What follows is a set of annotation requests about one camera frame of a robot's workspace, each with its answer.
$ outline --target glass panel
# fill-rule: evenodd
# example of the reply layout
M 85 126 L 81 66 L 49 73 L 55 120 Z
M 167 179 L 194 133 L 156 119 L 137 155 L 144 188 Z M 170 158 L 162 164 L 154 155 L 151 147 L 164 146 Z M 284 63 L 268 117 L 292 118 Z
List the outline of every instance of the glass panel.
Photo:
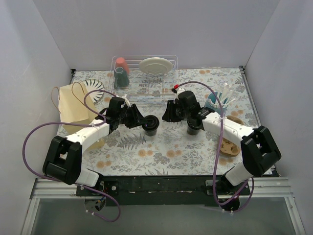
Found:
M 106 207 L 100 213 L 114 218 L 117 208 Z M 32 234 L 293 235 L 295 231 L 284 198 L 253 198 L 233 215 L 201 205 L 122 206 L 114 223 L 86 213 L 83 199 L 41 199 Z

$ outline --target floral tablecloth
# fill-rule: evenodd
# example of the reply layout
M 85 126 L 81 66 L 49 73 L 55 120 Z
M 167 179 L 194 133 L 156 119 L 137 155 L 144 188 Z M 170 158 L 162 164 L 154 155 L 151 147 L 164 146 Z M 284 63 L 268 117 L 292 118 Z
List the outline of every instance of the floral tablecloth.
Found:
M 226 115 L 240 118 L 246 125 L 256 127 L 257 119 L 249 101 L 245 82 L 239 69 L 193 69 L 179 70 L 179 82 L 197 80 L 214 90 L 222 89 L 227 82 L 232 85 L 236 101 L 229 105 Z M 98 79 L 108 86 L 109 71 L 77 71 L 74 81 Z M 198 84 L 188 84 L 185 89 L 196 95 L 203 106 L 209 90 Z M 110 96 L 104 97 L 96 104 L 100 111 L 109 104 Z M 83 153 L 83 166 L 103 175 L 203 175 L 212 174 L 217 149 L 218 135 L 200 131 L 196 136 L 187 134 L 187 123 L 166 123 L 161 120 L 166 109 L 164 106 L 139 106 L 140 112 L 155 115 L 160 120 L 157 134 L 145 135 L 141 127 L 128 129 L 118 127 L 104 138 L 105 144 L 99 149 Z M 66 136 L 60 127 L 58 134 Z M 223 174 L 242 161 L 237 157 L 220 155 L 217 174 Z

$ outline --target brown paper bag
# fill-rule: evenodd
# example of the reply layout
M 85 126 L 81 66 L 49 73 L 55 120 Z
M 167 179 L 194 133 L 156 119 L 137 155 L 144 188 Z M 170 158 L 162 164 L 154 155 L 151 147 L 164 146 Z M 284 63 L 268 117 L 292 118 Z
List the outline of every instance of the brown paper bag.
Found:
M 88 93 L 83 83 L 74 82 L 71 85 L 57 88 L 59 90 L 59 105 L 58 109 L 60 113 L 61 122 L 76 123 L 76 124 L 90 124 L 97 114 L 87 109 L 84 105 L 84 97 Z M 95 110 L 95 106 L 88 95 L 86 98 L 87 105 Z M 63 128 L 69 135 L 81 130 L 81 126 L 69 126 L 63 125 Z M 99 140 L 94 143 L 89 149 L 99 148 L 104 145 L 103 140 Z

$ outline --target dish rack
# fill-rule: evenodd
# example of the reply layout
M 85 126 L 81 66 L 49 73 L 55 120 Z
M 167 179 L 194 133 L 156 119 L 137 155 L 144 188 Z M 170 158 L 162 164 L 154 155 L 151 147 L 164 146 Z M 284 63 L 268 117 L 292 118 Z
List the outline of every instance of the dish rack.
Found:
M 129 86 L 125 88 L 114 88 L 115 61 L 118 57 L 123 57 L 130 69 Z M 140 61 L 151 58 L 161 57 L 169 60 L 172 70 L 165 75 L 145 74 L 139 69 Z M 174 99 L 175 95 L 171 89 L 178 83 L 178 59 L 175 55 L 148 55 L 148 56 L 114 56 L 111 64 L 111 75 L 108 91 L 113 94 L 123 96 L 128 95 L 128 100 L 136 105 L 166 105 L 167 100 Z

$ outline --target teal cup with utensils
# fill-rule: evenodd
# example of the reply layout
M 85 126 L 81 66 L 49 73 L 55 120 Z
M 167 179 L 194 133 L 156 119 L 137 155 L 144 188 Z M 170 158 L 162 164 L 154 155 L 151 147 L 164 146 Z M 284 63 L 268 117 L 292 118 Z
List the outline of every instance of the teal cup with utensils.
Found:
M 225 99 L 223 101 L 220 100 L 220 102 L 223 105 L 223 104 L 227 103 L 227 100 L 228 99 Z M 216 101 L 216 98 L 213 95 L 213 93 L 211 93 L 208 96 L 204 106 L 207 107 L 207 108 L 213 109 L 215 112 L 217 112 L 219 115 L 221 115 L 221 109 L 220 109 L 219 103 Z M 226 110 L 227 110 L 227 107 L 223 108 L 223 113 L 224 114 L 225 114 Z

